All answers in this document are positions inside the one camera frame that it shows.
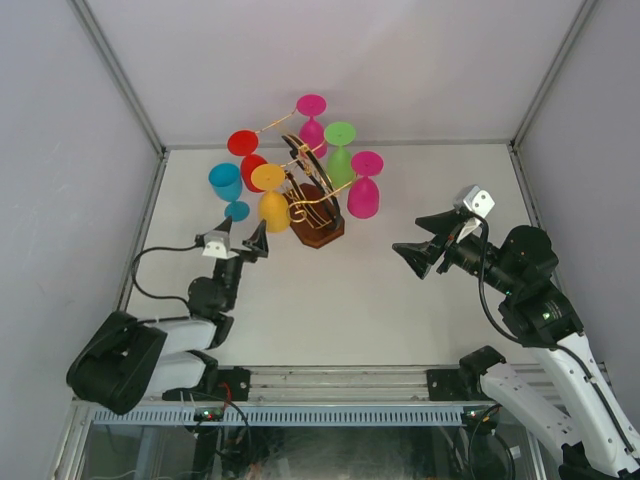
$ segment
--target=white wall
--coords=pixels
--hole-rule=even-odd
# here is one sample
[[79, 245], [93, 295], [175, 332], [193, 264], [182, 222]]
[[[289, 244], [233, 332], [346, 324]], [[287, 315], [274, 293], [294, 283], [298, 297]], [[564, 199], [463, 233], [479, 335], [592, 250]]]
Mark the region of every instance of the white wall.
[[68, 5], [0, 15], [0, 478], [45, 478], [155, 159]]
[[581, 0], [90, 3], [175, 145], [225, 143], [309, 91], [361, 141], [509, 139]]
[[640, 3], [602, 2], [523, 146], [560, 273], [640, 424]]

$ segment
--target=robotic arm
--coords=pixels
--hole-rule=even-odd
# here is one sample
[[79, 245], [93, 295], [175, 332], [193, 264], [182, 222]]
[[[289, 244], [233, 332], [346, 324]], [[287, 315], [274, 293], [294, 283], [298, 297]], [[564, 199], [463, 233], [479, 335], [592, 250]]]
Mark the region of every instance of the robotic arm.
[[[151, 298], [181, 300], [189, 313], [183, 317], [139, 320], [115, 311], [102, 324], [67, 372], [67, 384], [83, 399], [123, 415], [145, 396], [176, 388], [211, 392], [217, 386], [218, 362], [203, 353], [227, 338], [236, 304], [242, 268], [267, 258], [266, 222], [244, 240], [244, 248], [230, 246], [231, 217], [213, 230], [197, 235], [193, 247], [143, 250], [132, 263], [134, 285]], [[189, 251], [201, 248], [215, 258], [211, 277], [191, 282], [189, 298], [158, 297], [144, 292], [135, 280], [142, 255], [153, 250]]]
[[[494, 202], [477, 186], [463, 189], [455, 208], [416, 219], [433, 233], [424, 243], [396, 243], [421, 279], [441, 257], [442, 274], [452, 265], [478, 277], [485, 314], [499, 333], [530, 349], [547, 372], [570, 417], [522, 381], [504, 357], [484, 347], [460, 360], [460, 379], [509, 409], [554, 455], [563, 479], [640, 478], [640, 436], [620, 408], [593, 359], [571, 302], [551, 282], [558, 257], [547, 234], [521, 225], [500, 248], [488, 242], [484, 217]], [[482, 236], [473, 235], [482, 226]], [[493, 319], [484, 283], [505, 294], [499, 311], [511, 334]]]

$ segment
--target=plastic wine glass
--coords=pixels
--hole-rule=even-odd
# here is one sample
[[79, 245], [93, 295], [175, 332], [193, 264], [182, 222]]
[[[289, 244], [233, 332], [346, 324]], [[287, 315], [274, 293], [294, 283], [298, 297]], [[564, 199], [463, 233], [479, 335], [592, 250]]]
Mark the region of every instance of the plastic wine glass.
[[224, 209], [224, 216], [225, 218], [231, 217], [234, 222], [241, 222], [249, 216], [250, 210], [249, 205], [245, 202], [231, 202]]
[[258, 148], [258, 134], [251, 130], [238, 130], [227, 140], [227, 149], [238, 157], [251, 155]]
[[266, 163], [267, 161], [264, 158], [260, 155], [256, 155], [255, 153], [251, 153], [242, 159], [242, 163], [240, 163], [240, 173], [242, 174], [244, 184], [250, 192], [257, 193], [264, 191], [253, 184], [251, 181], [251, 175], [256, 168], [261, 165], [266, 165]]
[[369, 177], [382, 171], [384, 160], [376, 152], [364, 151], [353, 156], [351, 166], [361, 178], [349, 190], [347, 209], [356, 218], [373, 217], [380, 208], [380, 190]]
[[296, 103], [296, 109], [305, 117], [309, 117], [300, 128], [300, 138], [309, 145], [317, 158], [327, 154], [327, 145], [324, 143], [324, 127], [315, 117], [322, 115], [327, 109], [327, 101], [324, 97], [308, 94], [300, 97]]
[[251, 174], [251, 182], [266, 192], [258, 203], [258, 216], [267, 221], [267, 232], [277, 233], [286, 230], [291, 223], [287, 210], [289, 204], [283, 194], [275, 189], [282, 185], [285, 172], [282, 167], [267, 163], [256, 168]]
[[213, 191], [225, 202], [235, 202], [242, 194], [240, 169], [233, 163], [220, 163], [209, 172]]
[[337, 190], [356, 177], [351, 167], [351, 152], [344, 148], [355, 140], [356, 129], [347, 122], [334, 122], [327, 125], [324, 138], [331, 145], [338, 147], [329, 155], [327, 162], [327, 174], [333, 188]]

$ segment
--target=metal frame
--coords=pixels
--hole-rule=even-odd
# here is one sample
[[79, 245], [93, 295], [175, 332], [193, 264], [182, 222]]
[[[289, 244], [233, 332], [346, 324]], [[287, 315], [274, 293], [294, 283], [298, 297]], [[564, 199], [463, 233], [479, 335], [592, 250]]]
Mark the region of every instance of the metal frame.
[[513, 138], [513, 145], [516, 150], [519, 149], [522, 145], [522, 141], [526, 137], [529, 128], [531, 128], [533, 121], [538, 116], [540, 107], [542, 106], [544, 100], [547, 98], [549, 91], [555, 84], [556, 79], [560, 75], [578, 39], [584, 32], [585, 26], [593, 17], [594, 12], [596, 11], [596, 7], [600, 3], [601, 0], [583, 0], [582, 4], [580, 5], [576, 16], [569, 26], [569, 30], [562, 39], [560, 47], [558, 48], [558, 51], [556, 52], [553, 61], [549, 66], [549, 69], [545, 73], [544, 77], [542, 77], [542, 82], [540, 82], [540, 86], [533, 96], [533, 99], [531, 100], [531, 103], [529, 104], [524, 117], [520, 121], [518, 129], [516, 130]]
[[129, 265], [133, 261], [133, 258], [144, 248], [144, 242], [147, 239], [147, 233], [149, 232], [149, 225], [151, 225], [151, 217], [158, 201], [158, 195], [160, 194], [160, 187], [162, 185], [162, 179], [164, 178], [164, 172], [167, 169], [167, 160], [169, 159], [169, 153], [165, 152], [162, 160], [158, 163], [156, 171], [153, 175], [149, 190], [147, 193], [146, 201], [144, 204], [144, 210], [142, 217], [136, 229], [136, 235], [134, 237], [133, 245], [129, 256], [126, 268], [122, 272], [122, 280], [120, 281], [120, 294], [115, 301], [114, 308], [116, 310], [124, 310], [129, 303], [131, 297], [131, 291], [133, 289], [133, 282], [131, 281]]
[[[90, 41], [96, 48], [96, 52], [103, 61], [109, 76], [114, 81], [116, 87], [123, 96], [123, 99], [131, 109], [132, 114], [143, 129], [149, 143], [158, 155], [159, 163], [153, 181], [149, 188], [147, 200], [145, 202], [144, 213], [139, 229], [134, 239], [131, 257], [140, 251], [144, 245], [149, 224], [158, 197], [162, 178], [167, 162], [167, 147], [162, 144], [148, 114], [146, 113], [138, 95], [135, 93], [117, 55], [109, 44], [98, 20], [89, 7], [87, 0], [67, 0], [72, 10], [76, 14], [78, 21], [87, 33]], [[564, 68], [566, 61], [575, 47], [577, 40], [583, 34], [585, 26], [592, 18], [600, 0], [584, 0], [580, 6], [571, 26], [569, 27], [561, 45], [545, 73], [534, 98], [532, 99], [520, 125], [518, 126], [514, 138], [511, 142], [502, 139], [490, 140], [441, 140], [441, 141], [420, 141], [420, 142], [367, 142], [368, 145], [405, 145], [411, 144], [487, 144], [500, 143], [507, 144], [513, 168], [518, 180], [518, 184], [525, 200], [527, 212], [532, 224], [542, 227], [542, 220], [539, 208], [533, 191], [527, 179], [525, 168], [519, 156], [519, 149], [526, 137], [531, 125], [537, 117], [540, 107], [544, 103], [555, 80]], [[216, 148], [220, 145], [194, 145], [179, 146], [180, 148]], [[125, 308], [131, 293], [131, 283], [125, 273], [121, 284], [121, 293], [116, 300], [116, 308]], [[418, 412], [430, 412], [434, 409], [462, 409], [464, 403], [436, 404], [430, 402], [428, 386], [426, 385], [426, 366], [407, 367], [249, 367], [252, 371], [252, 389], [249, 402], [246, 407], [253, 414], [276, 412], [278, 421], [282, 419], [300, 419], [299, 415], [306, 413], [326, 413], [328, 408], [357, 409], [358, 412], [365, 412], [367, 408], [373, 409], [369, 412], [380, 412], [379, 409], [387, 409], [392, 414], [408, 412], [407, 409], [418, 409]], [[550, 382], [544, 371], [539, 366], [516, 366], [519, 376], [531, 385], [536, 391], [547, 398], [552, 403], [559, 405], [560, 398], [555, 392], [553, 384]], [[175, 418], [170, 412], [179, 411], [181, 420], [188, 419], [195, 412], [198, 405], [205, 403], [195, 403], [189, 406], [163, 402], [161, 400], [150, 400], [143, 402], [140, 409], [151, 409], [160, 412], [161, 418], [171, 418], [175, 424]], [[77, 477], [81, 467], [84, 447], [92, 422], [104, 416], [102, 409], [85, 402], [74, 402], [71, 412], [67, 417], [64, 433], [61, 436], [56, 464], [52, 466], [49, 477], [56, 480], [71, 480]], [[546, 480], [544, 459], [541, 455], [540, 447], [534, 438], [529, 436], [529, 445], [534, 462], [534, 470], [537, 478]]]
[[[350, 147], [402, 147], [405, 145], [506, 145], [508, 138], [483, 138], [483, 139], [438, 139], [438, 140], [355, 140]], [[282, 142], [261, 142], [260, 148], [283, 148]], [[226, 149], [224, 143], [200, 143], [195, 145], [176, 144], [167, 145], [167, 151], [171, 150], [217, 150]]]
[[104, 63], [107, 73], [122, 94], [122, 98], [131, 109], [131, 113], [147, 136], [147, 139], [158, 155], [158, 158], [162, 159], [166, 149], [162, 145], [160, 137], [158, 136], [156, 129], [153, 127], [153, 123], [149, 119], [149, 115], [147, 115], [138, 95], [131, 86], [131, 82], [122, 68], [118, 57], [113, 51], [113, 48], [111, 48], [104, 32], [100, 28], [100, 24], [91, 10], [91, 7], [89, 7], [86, 0], [67, 1], [73, 12], [76, 14], [80, 25], [82, 25], [82, 28], [87, 33], [89, 40], [95, 47], [100, 60]]
[[[218, 427], [242, 426], [244, 423], [232, 409], [225, 412], [220, 423], [196, 422], [197, 409], [210, 407], [211, 403], [196, 402], [180, 404], [177, 402], [151, 402], [152, 405], [137, 407], [124, 417], [118, 417], [110, 411], [87, 402], [76, 401], [68, 417], [67, 434], [59, 445], [59, 462], [48, 478], [52, 480], [75, 480], [84, 467], [85, 448], [92, 425], [149, 425], [149, 426], [201, 426]], [[371, 427], [371, 426], [443, 426], [458, 427], [462, 424], [462, 405], [424, 404], [413, 406], [249, 406], [240, 403], [254, 426], [289, 427]], [[526, 478], [546, 480], [545, 459], [535, 438], [528, 433], [518, 435], [521, 448], [529, 449], [531, 458], [524, 468]]]

